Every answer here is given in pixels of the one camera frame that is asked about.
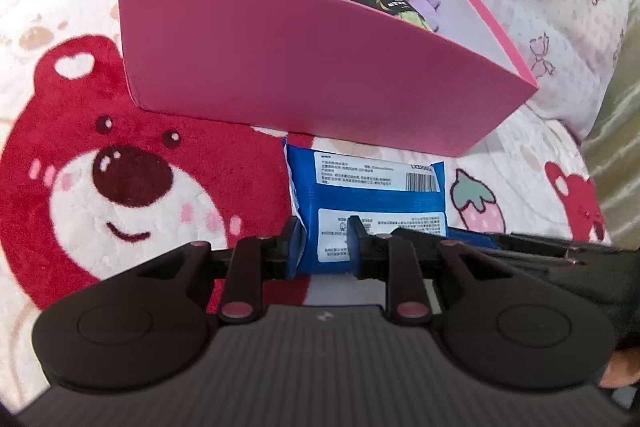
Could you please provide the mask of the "person right hand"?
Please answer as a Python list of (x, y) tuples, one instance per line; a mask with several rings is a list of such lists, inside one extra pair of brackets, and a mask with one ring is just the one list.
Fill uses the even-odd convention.
[(632, 386), (640, 381), (640, 349), (615, 351), (608, 361), (599, 386), (617, 389)]

